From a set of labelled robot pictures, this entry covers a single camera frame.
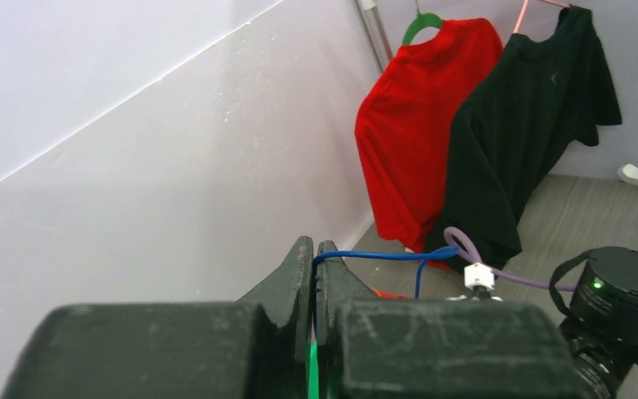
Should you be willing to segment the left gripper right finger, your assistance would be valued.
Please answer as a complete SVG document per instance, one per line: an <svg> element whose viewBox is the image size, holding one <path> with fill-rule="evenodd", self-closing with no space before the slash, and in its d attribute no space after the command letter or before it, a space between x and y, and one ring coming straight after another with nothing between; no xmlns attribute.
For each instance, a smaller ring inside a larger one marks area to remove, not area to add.
<svg viewBox="0 0 638 399"><path fill-rule="evenodd" d="M530 303L378 298L331 241L314 259L317 398L582 398L572 356Z"/></svg>

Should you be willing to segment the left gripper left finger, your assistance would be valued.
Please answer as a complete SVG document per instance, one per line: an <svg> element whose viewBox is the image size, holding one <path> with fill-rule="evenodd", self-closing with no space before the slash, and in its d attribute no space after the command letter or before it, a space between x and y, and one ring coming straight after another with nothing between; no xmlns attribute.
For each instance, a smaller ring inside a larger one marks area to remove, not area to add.
<svg viewBox="0 0 638 399"><path fill-rule="evenodd" d="M314 245L302 236L233 302L83 303L53 309L4 398L305 398Z"/></svg>

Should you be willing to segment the red plastic bin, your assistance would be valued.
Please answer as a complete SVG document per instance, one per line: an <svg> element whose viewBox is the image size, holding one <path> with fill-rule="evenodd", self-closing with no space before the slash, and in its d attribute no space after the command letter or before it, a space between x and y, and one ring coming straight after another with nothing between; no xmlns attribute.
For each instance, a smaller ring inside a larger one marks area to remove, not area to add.
<svg viewBox="0 0 638 399"><path fill-rule="evenodd" d="M385 291L380 291L376 288L372 289L372 292L378 297L378 298L388 298L388 299L409 299L409 297L406 297L404 295L401 294L397 294L397 293L388 293Z"/></svg>

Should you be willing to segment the green plastic bin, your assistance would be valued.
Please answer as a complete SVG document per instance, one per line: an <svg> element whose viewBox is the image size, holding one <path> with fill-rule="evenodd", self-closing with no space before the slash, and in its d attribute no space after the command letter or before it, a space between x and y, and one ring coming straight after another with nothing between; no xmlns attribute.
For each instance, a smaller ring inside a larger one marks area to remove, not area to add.
<svg viewBox="0 0 638 399"><path fill-rule="evenodd" d="M307 398L308 399L319 398L317 345L314 341L312 341L310 346L310 357L308 362Z"/></svg>

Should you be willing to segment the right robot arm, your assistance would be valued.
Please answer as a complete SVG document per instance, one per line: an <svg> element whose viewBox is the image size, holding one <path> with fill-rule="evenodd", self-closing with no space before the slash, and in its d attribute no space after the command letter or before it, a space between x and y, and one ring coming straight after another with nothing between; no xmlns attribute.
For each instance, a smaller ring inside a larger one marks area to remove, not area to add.
<svg viewBox="0 0 638 399"><path fill-rule="evenodd" d="M547 288L583 396L615 398L638 367L638 250L587 250L560 264Z"/></svg>

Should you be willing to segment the red t-shirt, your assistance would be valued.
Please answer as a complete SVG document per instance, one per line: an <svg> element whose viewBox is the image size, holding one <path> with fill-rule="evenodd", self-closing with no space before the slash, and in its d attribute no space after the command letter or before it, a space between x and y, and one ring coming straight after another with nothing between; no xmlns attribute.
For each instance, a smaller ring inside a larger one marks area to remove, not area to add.
<svg viewBox="0 0 638 399"><path fill-rule="evenodd" d="M489 20L446 20L401 46L361 103L354 133L381 238L425 251L444 205L452 120L502 52Z"/></svg>

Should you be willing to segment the black t-shirt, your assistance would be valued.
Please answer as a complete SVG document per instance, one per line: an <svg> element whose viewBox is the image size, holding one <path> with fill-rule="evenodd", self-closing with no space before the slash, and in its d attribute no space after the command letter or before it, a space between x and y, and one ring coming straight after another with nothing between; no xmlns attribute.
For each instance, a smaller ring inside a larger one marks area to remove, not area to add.
<svg viewBox="0 0 638 399"><path fill-rule="evenodd" d="M533 191L574 141L599 143L622 123L611 71L591 10L570 6L536 42L513 34L488 76L454 115L444 205L425 250L460 229L495 268L522 251L518 223Z"/></svg>

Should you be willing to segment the green hanger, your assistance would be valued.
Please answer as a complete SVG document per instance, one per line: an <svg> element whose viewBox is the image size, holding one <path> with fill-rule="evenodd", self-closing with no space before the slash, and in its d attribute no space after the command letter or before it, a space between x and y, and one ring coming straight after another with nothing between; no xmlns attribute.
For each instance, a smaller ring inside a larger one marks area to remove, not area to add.
<svg viewBox="0 0 638 399"><path fill-rule="evenodd" d="M440 29L444 24L444 20L437 14L433 12L422 12L418 0L414 0L414 5L416 11L415 18L405 29L405 33L401 41L403 46L411 45L417 35L425 29Z"/></svg>

